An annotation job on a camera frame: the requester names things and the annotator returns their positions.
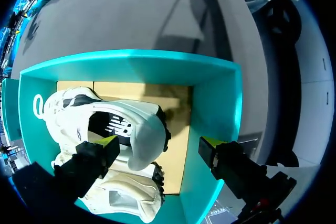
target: white wall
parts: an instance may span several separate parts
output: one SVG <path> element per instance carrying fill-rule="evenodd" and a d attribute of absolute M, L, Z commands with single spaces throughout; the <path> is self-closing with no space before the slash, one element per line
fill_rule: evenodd
<path fill-rule="evenodd" d="M 302 31 L 296 50 L 301 74 L 301 115 L 293 151 L 300 166 L 319 164 L 334 114 L 334 81 L 323 35 L 305 0 L 295 2 Z"/>

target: teal box wall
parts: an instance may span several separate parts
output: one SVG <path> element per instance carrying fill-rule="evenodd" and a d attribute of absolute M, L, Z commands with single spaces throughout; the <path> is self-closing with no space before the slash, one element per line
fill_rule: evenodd
<path fill-rule="evenodd" d="M 222 180 L 215 180 L 198 154 L 202 135 L 222 141 L 238 138 L 243 101 L 240 66 L 216 58 L 159 50 L 89 52 L 46 61 L 21 72 L 19 119 L 31 162 L 52 173 L 50 162 L 59 153 L 45 122 L 33 114 L 34 96 L 44 101 L 57 81 L 111 81 L 193 86 L 193 105 L 184 175 L 179 196 L 167 195 L 152 223 L 200 223 L 218 196 Z M 86 209 L 79 200 L 79 207 Z M 132 215 L 102 217 L 142 223 Z"/>
<path fill-rule="evenodd" d="M 5 79 L 1 89 L 1 109 L 4 130 L 9 141 L 21 139 L 18 111 L 19 81 Z"/>

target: shoe heel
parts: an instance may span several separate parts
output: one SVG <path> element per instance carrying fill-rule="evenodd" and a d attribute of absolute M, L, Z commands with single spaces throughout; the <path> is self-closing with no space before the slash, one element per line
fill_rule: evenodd
<path fill-rule="evenodd" d="M 166 132 L 166 139 L 164 142 L 163 152 L 166 152 L 168 150 L 168 141 L 172 138 L 172 134 L 167 129 L 167 123 L 166 123 L 166 114 L 163 112 L 162 108 L 159 106 L 159 109 L 156 113 L 156 116 L 160 119 L 162 122 L 165 132 Z"/>

